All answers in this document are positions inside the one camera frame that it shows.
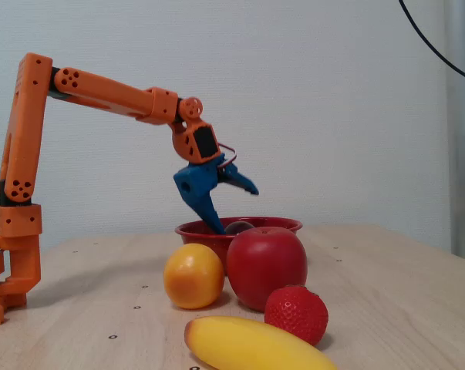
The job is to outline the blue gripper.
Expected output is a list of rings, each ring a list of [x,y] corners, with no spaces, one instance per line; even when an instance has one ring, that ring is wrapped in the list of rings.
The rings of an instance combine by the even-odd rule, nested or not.
[[[224,154],[220,154],[210,162],[189,163],[174,174],[174,182],[184,203],[192,208],[215,234],[225,234],[224,226],[211,198],[211,191],[218,182],[228,183],[252,195],[259,195],[254,183],[241,174],[232,162],[233,158],[228,159]]]

